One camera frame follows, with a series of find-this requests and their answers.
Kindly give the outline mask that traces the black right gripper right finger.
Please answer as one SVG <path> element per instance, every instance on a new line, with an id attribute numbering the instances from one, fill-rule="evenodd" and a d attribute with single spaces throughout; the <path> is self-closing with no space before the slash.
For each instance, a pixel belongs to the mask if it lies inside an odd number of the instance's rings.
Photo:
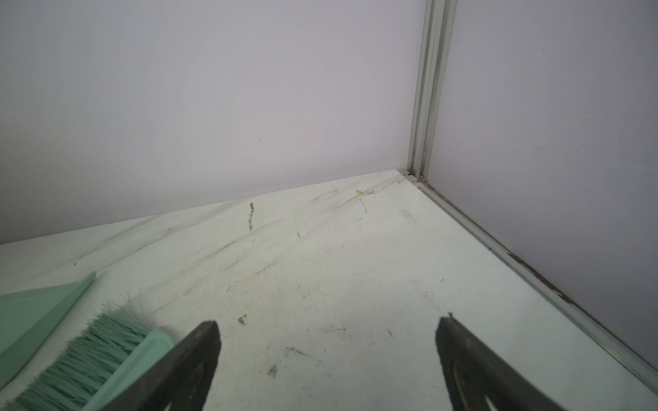
<path id="1" fill-rule="evenodd" d="M 454 410 L 561 410 L 452 315 L 435 343 Z"/>

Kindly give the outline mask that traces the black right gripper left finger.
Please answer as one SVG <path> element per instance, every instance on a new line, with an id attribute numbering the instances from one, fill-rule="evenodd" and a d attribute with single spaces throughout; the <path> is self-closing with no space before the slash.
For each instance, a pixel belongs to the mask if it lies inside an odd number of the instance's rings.
<path id="1" fill-rule="evenodd" d="M 200 323 L 104 410 L 202 410 L 221 351 L 219 326 Z"/>

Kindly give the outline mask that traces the green plastic dustpan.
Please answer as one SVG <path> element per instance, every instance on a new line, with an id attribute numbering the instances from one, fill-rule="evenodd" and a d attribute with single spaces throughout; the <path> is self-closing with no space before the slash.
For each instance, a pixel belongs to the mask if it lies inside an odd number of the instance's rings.
<path id="1" fill-rule="evenodd" d="M 1 386 L 8 385 L 96 279 L 1 296 Z"/>

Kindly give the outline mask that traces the green hand brush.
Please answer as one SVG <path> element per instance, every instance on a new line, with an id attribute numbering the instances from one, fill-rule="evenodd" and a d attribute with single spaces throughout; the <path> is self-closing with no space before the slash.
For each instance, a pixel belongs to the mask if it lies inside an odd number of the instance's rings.
<path id="1" fill-rule="evenodd" d="M 99 410 L 174 347 L 132 303 L 108 301 L 3 410 Z"/>

